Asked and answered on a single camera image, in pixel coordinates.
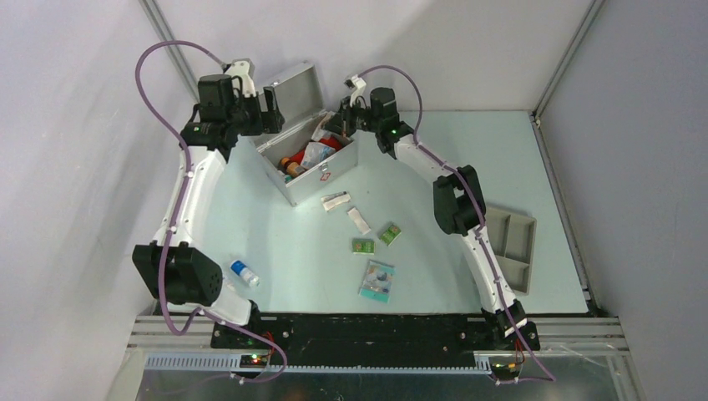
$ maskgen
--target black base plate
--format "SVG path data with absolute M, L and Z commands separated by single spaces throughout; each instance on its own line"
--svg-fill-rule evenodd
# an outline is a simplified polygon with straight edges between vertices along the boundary
M 473 351 L 513 350 L 516 339 L 494 338 L 483 318 L 468 314 L 262 313 L 260 319 L 260 329 L 272 334 L 291 365 L 467 367 L 475 365 Z M 522 333 L 532 349 L 540 348 L 535 324 L 528 322 Z M 220 324 L 211 347 L 264 349 L 263 343 Z M 271 363 L 282 363 L 278 353 Z

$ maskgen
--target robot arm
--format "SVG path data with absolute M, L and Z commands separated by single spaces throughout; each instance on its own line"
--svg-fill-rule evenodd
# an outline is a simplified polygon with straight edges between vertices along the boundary
M 357 98 L 366 86 L 356 75 L 345 84 L 355 90 Z M 518 328 L 526 325 L 526 314 L 501 273 L 497 258 L 489 245 L 487 227 L 479 221 L 468 196 L 455 193 L 455 190 L 464 188 L 459 178 L 445 168 L 446 163 L 443 160 L 434 159 L 432 152 L 425 150 L 424 145 L 415 140 L 413 129 L 399 118 L 392 89 L 372 90 L 370 107 L 359 105 L 355 95 L 345 97 L 341 101 L 339 111 L 325 128 L 349 135 L 358 129 L 373 132 L 382 153 L 410 166 L 432 184 L 436 221 L 443 232 L 453 236 L 462 246 L 464 257 L 478 286 L 483 314 L 495 327 L 500 338 L 508 338 L 514 330 L 505 309 L 508 309 Z M 468 188 L 472 190 L 481 212 L 484 213 L 486 206 L 476 171 L 468 165 L 459 168 L 458 173 L 467 181 Z
M 280 132 L 284 119 L 273 88 L 264 88 L 266 110 L 261 111 L 250 60 L 236 60 L 225 74 L 202 77 L 198 83 L 200 103 L 180 135 L 187 144 L 171 201 L 160 228 L 148 245 L 137 245 L 133 263 L 153 297 L 159 298 L 159 269 L 164 269 L 164 295 L 172 305 L 189 310 L 197 307 L 224 321 L 246 325 L 257 308 L 240 297 L 221 267 L 199 251 L 204 224 L 216 183 L 229 162 L 239 135 Z M 233 81 L 239 82 L 234 89 Z M 190 155 L 187 165 L 186 153 Z M 175 206 L 179 205 L 172 224 Z M 169 243 L 165 233 L 171 231 Z M 160 266 L 165 248 L 167 258 Z

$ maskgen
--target gray compartment tray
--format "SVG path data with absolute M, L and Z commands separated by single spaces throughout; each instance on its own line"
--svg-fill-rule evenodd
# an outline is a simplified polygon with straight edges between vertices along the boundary
M 528 294 L 536 219 L 494 207 L 487 207 L 485 217 L 489 242 L 504 278 L 514 291 Z

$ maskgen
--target table surface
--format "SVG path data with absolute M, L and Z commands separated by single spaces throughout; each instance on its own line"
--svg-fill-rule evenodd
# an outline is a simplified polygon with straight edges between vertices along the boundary
M 402 117 L 411 125 L 416 114 Z M 544 164 L 525 112 L 426 112 L 422 141 L 443 158 L 478 171 L 484 198 L 538 220 L 531 287 L 520 296 L 531 313 L 587 312 Z M 456 241 L 432 213 L 432 188 L 403 163 L 382 155 L 359 132 L 359 165 L 292 207 L 248 146 L 232 151 L 206 226 L 203 251 L 222 266 L 240 259 L 260 276 L 244 297 L 267 312 L 477 313 L 478 290 Z M 326 213 L 320 197 L 346 190 L 351 204 Z M 358 295 L 369 256 L 353 255 L 361 237 L 346 211 L 356 206 L 374 238 L 387 223 L 402 234 L 377 241 L 371 259 L 396 268 L 388 303 Z

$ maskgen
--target metal box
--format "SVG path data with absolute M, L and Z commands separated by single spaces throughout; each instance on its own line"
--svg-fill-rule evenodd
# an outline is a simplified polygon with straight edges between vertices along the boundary
M 283 157 L 293 156 L 310 141 L 326 110 L 317 72 L 311 63 L 300 63 L 270 81 L 278 106 L 286 119 L 279 134 L 261 135 L 253 140 L 265 173 L 285 198 L 296 206 L 325 185 L 336 180 L 359 162 L 357 142 L 333 134 L 344 147 L 302 175 L 285 183 L 278 172 Z

